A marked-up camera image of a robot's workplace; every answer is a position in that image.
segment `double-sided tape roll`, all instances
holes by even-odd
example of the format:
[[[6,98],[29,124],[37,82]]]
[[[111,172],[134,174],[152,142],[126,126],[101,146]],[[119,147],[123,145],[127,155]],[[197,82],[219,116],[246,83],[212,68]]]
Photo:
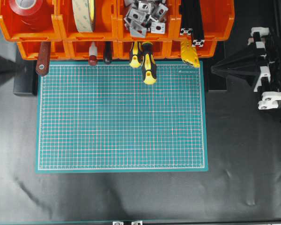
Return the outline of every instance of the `double-sided tape roll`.
[[[72,0],[75,24],[78,32],[94,32],[95,0]]]

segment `orange storage bin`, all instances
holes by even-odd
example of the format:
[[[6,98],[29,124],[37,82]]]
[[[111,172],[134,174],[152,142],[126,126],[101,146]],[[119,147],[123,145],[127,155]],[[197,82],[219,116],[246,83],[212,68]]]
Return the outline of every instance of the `orange storage bin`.
[[[153,55],[154,59],[161,60],[166,58],[167,42],[163,41],[151,41],[153,43]],[[118,42],[118,57],[121,60],[129,59],[129,52],[132,46],[132,42]]]
[[[181,0],[177,1],[176,27],[174,39],[183,38],[180,35]],[[225,41],[229,38],[234,23],[234,0],[200,0],[205,40]]]
[[[137,38],[130,36],[130,31],[126,30],[124,17],[127,14],[128,7],[125,7],[124,0],[117,0],[117,18],[118,18],[118,40],[119,41],[164,41],[173,39],[176,23],[176,0],[167,0],[169,8],[166,15],[165,34],[152,34],[147,32],[146,38]]]
[[[88,60],[89,59],[89,47],[92,41],[71,41],[68,42],[71,59],[73,60]],[[98,48],[97,59],[103,59],[103,53],[105,49],[105,41],[96,41]],[[111,43],[112,59],[118,59],[118,43],[113,41]]]
[[[7,41],[60,41],[57,0],[44,0],[36,25],[28,26],[25,17],[13,12],[8,0],[0,0],[0,27]]]
[[[18,42],[21,56],[24,60],[37,60],[41,42]],[[70,52],[67,42],[51,42],[51,60],[68,60]]]
[[[197,47],[197,54],[199,58],[213,57],[216,49],[217,41],[205,41],[204,47]],[[180,41],[167,42],[167,59],[180,59],[181,58],[181,46]]]
[[[117,0],[96,0],[96,24],[93,33],[77,31],[71,0],[58,0],[57,18],[63,40],[116,40]]]

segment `screwdriver handle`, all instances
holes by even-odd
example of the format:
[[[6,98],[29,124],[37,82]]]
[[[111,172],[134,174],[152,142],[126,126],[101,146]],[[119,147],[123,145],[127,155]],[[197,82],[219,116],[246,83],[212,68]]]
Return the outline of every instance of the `screwdriver handle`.
[[[41,42],[39,48],[36,72],[40,76],[46,76],[49,73],[51,54],[51,42]]]
[[[134,41],[129,52],[129,64],[132,68],[138,68],[142,64],[141,43]]]
[[[89,47],[89,65],[90,66],[96,66],[97,65],[97,56],[98,56],[98,48],[93,41],[92,44]]]
[[[157,80],[157,66],[153,57],[153,44],[143,42],[142,79],[145,84],[154,84]]]
[[[105,49],[103,54],[103,59],[105,64],[109,65],[112,62],[112,50],[111,50],[111,42],[105,42]]]

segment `grid lines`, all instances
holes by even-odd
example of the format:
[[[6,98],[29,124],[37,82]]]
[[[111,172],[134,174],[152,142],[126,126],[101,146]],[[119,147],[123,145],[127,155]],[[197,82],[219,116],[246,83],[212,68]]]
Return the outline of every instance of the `grid lines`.
[[[39,84],[37,171],[205,170],[200,70],[158,64],[146,85],[129,65],[51,64]]]

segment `wooden handle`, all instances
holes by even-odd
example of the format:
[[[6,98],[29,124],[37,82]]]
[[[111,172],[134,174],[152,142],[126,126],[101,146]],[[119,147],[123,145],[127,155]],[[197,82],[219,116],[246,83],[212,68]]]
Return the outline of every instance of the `wooden handle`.
[[[49,73],[51,42],[42,42],[39,48],[36,72],[40,76],[46,76]]]

